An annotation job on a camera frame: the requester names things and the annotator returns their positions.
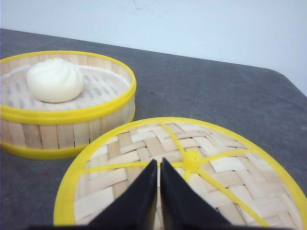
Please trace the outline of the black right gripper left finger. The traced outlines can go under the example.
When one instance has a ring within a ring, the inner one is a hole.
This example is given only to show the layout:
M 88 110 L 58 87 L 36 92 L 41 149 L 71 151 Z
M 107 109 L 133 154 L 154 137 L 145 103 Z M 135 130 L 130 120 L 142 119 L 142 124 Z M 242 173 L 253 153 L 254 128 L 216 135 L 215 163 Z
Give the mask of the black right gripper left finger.
M 157 201 L 157 163 L 152 160 L 127 190 L 90 223 L 91 230 L 152 230 Z

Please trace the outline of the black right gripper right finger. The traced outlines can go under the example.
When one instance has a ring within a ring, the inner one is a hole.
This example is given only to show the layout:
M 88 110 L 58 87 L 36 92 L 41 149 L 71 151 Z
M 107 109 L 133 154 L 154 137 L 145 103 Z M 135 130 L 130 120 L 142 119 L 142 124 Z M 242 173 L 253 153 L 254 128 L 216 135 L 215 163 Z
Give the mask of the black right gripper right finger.
M 196 194 L 165 158 L 160 171 L 166 230 L 225 230 L 230 227 L 230 222 Z

